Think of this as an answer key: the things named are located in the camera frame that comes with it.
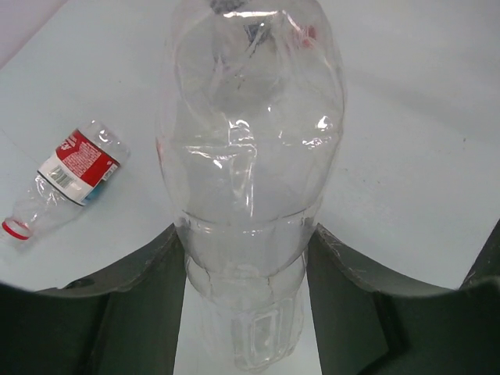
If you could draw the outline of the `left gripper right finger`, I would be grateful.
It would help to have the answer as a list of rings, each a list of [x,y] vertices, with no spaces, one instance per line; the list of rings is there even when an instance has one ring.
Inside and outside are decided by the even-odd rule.
[[[395,272],[324,227],[307,274],[322,373],[498,373],[498,230],[456,289]]]

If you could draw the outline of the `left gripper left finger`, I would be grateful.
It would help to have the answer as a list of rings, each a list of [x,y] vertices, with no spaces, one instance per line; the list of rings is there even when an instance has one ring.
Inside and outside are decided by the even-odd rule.
[[[4,374],[171,374],[186,273],[174,227],[63,288],[1,286]]]

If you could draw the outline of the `large clear unlabeled bottle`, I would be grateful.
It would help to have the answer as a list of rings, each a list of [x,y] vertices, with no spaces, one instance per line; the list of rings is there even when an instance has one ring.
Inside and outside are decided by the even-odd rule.
[[[341,55],[317,1],[174,8],[156,149],[202,341],[232,369],[261,373],[298,343],[344,117]]]

